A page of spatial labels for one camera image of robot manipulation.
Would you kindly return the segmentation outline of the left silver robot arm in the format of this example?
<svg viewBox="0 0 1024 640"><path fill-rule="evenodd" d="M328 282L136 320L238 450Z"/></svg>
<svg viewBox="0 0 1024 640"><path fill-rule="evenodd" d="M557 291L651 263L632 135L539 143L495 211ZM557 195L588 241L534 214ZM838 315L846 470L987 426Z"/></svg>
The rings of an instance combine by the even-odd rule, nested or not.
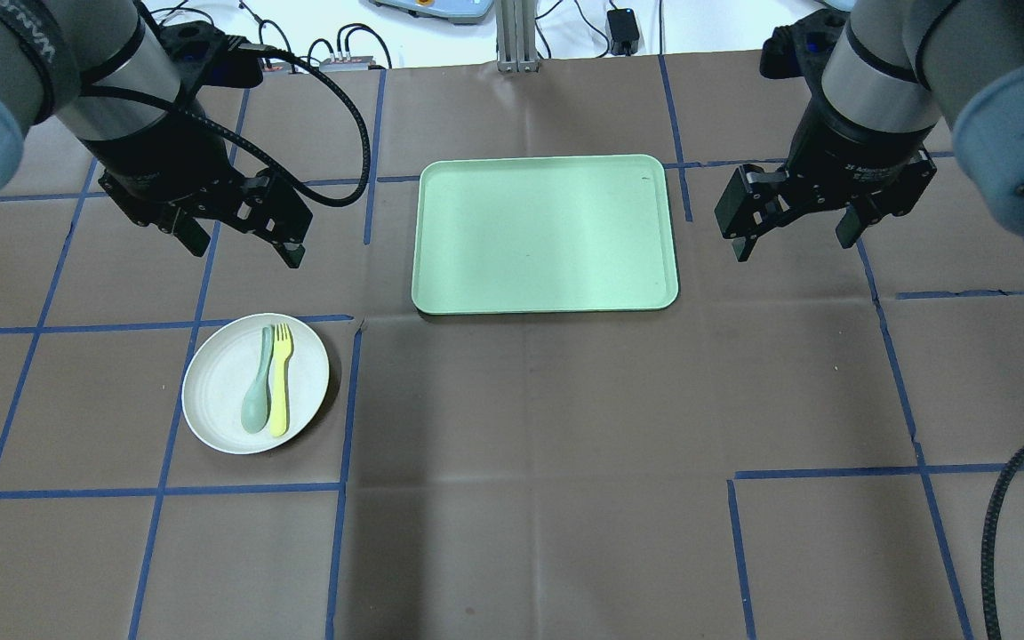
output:
<svg viewBox="0 0 1024 640"><path fill-rule="evenodd" d="M99 186L135 226L191 255L219 221L271 244L290 268L312 212L267 162L245 177L196 95L252 88L261 51L208 23L162 26L138 1L0 1L0 194L33 126L57 120L97 159Z"/></svg>

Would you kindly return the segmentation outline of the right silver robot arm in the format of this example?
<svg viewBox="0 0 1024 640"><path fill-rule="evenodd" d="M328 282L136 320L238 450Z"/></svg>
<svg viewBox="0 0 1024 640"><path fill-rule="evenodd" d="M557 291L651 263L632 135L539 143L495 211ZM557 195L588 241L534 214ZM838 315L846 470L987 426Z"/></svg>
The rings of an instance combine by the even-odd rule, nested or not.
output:
<svg viewBox="0 0 1024 640"><path fill-rule="evenodd" d="M760 236L842 211L853 247L915 207L936 173L939 121L992 218L1024 236L1024 1L857 1L765 40L760 74L803 78L809 104L777 170L735 170L715 216L737 260Z"/></svg>

